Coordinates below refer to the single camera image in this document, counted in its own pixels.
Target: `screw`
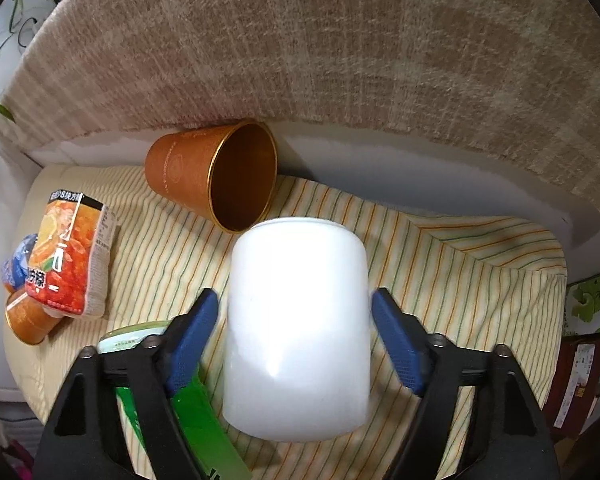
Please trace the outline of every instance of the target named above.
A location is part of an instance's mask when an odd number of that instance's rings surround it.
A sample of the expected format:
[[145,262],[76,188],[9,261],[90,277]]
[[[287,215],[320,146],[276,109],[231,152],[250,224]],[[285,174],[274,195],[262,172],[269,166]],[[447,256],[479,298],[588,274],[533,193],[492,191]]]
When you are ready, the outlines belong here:
[[82,350],[80,350],[78,357],[80,359],[88,359],[89,357],[93,357],[97,353],[98,353],[98,351],[96,350],[95,346],[88,345],[88,346],[85,346]]
[[507,345],[496,345],[496,354],[500,357],[511,357],[511,350]]
[[145,348],[155,348],[160,344],[160,336],[159,335],[148,335],[144,339],[142,339],[142,346]]
[[442,334],[431,334],[429,336],[429,341],[433,346],[437,346],[438,348],[446,346],[446,337]]

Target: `blue gripper pad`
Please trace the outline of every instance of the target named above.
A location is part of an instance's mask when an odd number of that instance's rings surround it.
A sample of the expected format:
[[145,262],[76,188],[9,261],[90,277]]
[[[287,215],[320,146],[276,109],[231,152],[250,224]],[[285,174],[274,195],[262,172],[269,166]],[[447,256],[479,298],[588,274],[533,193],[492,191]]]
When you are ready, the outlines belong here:
[[417,396],[423,396],[428,368],[426,331],[416,317],[400,310],[385,288],[373,293],[371,313],[400,382]]
[[186,327],[180,343],[171,351],[170,369],[165,387],[172,397],[191,382],[196,372],[206,342],[211,336],[218,319],[218,296],[213,291],[203,291],[192,307],[197,308],[189,326]]

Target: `white mug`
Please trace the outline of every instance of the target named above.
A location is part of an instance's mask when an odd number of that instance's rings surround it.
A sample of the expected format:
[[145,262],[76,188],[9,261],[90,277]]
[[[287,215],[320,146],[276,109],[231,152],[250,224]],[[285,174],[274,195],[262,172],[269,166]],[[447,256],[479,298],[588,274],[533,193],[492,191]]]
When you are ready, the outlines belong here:
[[279,218],[236,242],[222,414],[266,440],[349,433],[367,416],[370,304],[365,248],[340,224]]

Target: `striped bed sheet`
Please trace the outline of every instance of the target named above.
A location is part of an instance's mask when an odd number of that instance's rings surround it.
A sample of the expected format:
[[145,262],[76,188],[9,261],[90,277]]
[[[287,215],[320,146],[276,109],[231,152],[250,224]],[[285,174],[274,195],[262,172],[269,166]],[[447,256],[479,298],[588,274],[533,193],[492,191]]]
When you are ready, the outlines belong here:
[[[401,387],[376,332],[367,423],[323,442],[268,442],[241,434],[221,417],[222,352],[226,332],[228,261],[236,239],[211,222],[157,196],[142,168],[45,168],[33,184],[15,240],[34,232],[49,194],[62,187],[107,203],[120,224],[112,249],[107,312],[72,320],[36,347],[4,330],[11,370],[36,415],[45,420],[78,350],[110,330],[170,319],[185,312],[203,287],[221,298],[221,315],[206,346],[202,379],[211,403],[254,480],[382,478],[414,415],[418,400]],[[280,176],[269,217],[310,216],[345,225],[364,242],[370,286],[386,286],[405,312],[457,345],[511,346],[542,404],[562,331],[566,266],[546,229],[519,218],[425,218],[362,200],[343,191]],[[458,464],[472,391],[462,388],[438,475]],[[136,471],[151,466],[122,416]]]

